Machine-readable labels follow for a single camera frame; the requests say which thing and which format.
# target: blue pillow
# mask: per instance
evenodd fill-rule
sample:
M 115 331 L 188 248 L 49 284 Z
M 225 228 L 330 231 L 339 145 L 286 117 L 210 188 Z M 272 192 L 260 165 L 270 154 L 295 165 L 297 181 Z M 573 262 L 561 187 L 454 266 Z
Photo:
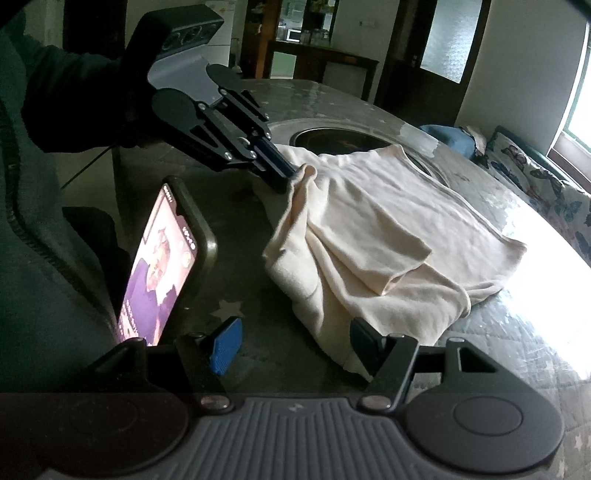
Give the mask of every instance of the blue pillow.
M 437 138 L 440 142 L 445 143 L 449 148 L 455 150 L 468 160 L 471 160 L 476 153 L 476 142 L 474 142 L 474 139 L 459 128 L 445 127 L 443 125 L 423 125 L 419 128 L 432 137 Z

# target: black cable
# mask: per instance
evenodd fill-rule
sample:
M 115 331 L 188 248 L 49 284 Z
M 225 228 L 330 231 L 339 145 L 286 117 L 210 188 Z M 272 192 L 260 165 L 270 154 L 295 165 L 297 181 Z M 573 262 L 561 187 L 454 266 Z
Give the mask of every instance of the black cable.
M 110 147 L 105 148 L 101 153 L 99 153 L 95 158 L 93 158 L 90 163 L 88 165 L 86 165 L 86 167 L 84 167 L 82 170 L 80 170 L 79 172 L 77 172 L 70 180 L 68 180 L 67 182 L 65 182 L 60 190 L 65 189 L 70 183 L 72 183 L 74 180 L 76 180 L 81 174 L 83 174 L 95 161 L 97 161 L 99 158 L 101 158 L 103 155 L 105 155 L 111 148 L 116 147 L 117 144 L 113 144 Z

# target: black sleeve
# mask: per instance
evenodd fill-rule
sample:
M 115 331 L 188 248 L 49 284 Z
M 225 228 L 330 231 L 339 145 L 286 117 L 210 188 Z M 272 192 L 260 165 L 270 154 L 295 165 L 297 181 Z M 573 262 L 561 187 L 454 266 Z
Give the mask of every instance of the black sleeve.
M 119 62 L 67 53 L 23 34 L 12 42 L 27 70 L 22 117 L 31 139 L 46 152 L 78 152 L 120 140 L 126 87 Z

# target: bolt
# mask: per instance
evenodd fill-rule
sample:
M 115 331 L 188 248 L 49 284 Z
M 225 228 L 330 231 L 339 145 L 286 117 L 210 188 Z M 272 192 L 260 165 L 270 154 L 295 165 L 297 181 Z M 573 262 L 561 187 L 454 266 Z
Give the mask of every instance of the bolt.
M 369 411 L 384 411 L 392 406 L 392 401 L 383 395 L 368 395 L 361 399 L 361 406 Z
M 230 399 L 225 395 L 206 395 L 201 398 L 201 406 L 207 410 L 226 410 L 230 406 Z

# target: blue gripper pad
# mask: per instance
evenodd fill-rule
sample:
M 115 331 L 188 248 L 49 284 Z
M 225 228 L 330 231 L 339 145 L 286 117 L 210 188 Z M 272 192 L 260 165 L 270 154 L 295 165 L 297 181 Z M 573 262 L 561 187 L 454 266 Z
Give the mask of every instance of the blue gripper pad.
M 220 377 L 226 373 L 241 345 L 242 320 L 234 318 L 213 341 L 213 352 L 209 357 L 213 373 Z

